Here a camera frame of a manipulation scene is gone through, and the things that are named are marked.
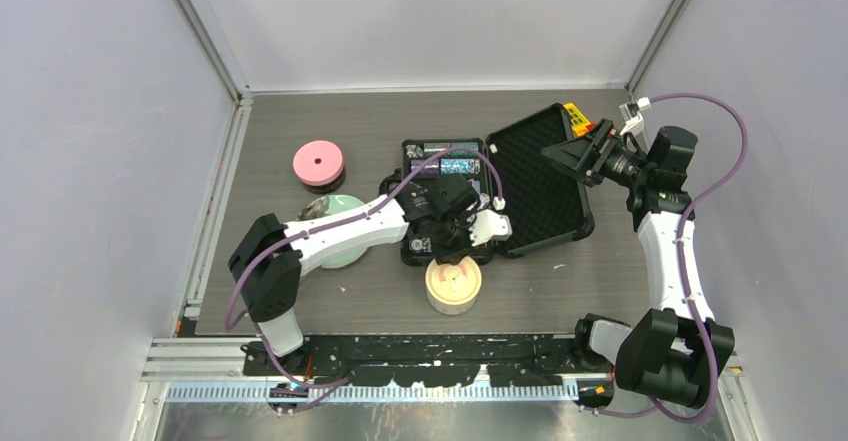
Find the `beige round lid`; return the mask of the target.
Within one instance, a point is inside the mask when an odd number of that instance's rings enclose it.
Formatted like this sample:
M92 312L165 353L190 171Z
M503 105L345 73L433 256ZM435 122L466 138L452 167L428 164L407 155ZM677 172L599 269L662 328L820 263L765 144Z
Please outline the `beige round lid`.
M459 292L469 293L479 291L482 286L482 272L476 261L470 256L458 264L439 264L431 261L425 272L426 292Z

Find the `pink round lid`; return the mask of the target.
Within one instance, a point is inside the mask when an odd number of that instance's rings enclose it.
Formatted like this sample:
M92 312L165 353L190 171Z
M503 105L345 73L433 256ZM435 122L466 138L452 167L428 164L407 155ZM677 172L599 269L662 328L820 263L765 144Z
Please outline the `pink round lid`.
M296 177L306 186L325 186L341 177L345 169L345 158L337 144L327 140L314 140L296 151L292 168Z

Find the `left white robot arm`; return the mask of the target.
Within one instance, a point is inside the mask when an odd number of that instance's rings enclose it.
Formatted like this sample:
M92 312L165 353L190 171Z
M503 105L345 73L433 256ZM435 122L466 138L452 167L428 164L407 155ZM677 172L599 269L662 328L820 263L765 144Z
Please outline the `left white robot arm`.
M456 263L472 250L468 223L480 195L459 174L422 184L399 183L390 193L336 215L282 223L257 218L227 266L246 316L264 339L268 361L280 373L298 373L307 359L294 305L302 278L353 251L401 242L413 233L430 240L441 263Z

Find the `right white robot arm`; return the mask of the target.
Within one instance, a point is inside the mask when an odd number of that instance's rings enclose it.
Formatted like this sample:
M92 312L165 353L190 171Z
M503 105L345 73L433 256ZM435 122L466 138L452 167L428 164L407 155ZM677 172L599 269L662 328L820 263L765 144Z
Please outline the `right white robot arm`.
M557 169L586 186L611 180L626 201L643 249L650 305L633 327L588 314L576 324L571 358L584 371L606 362L620 393L700 409L735 348L731 328L716 322L700 285L691 241L695 215L683 189L698 138L665 126L643 151L607 119L587 134L542 149Z

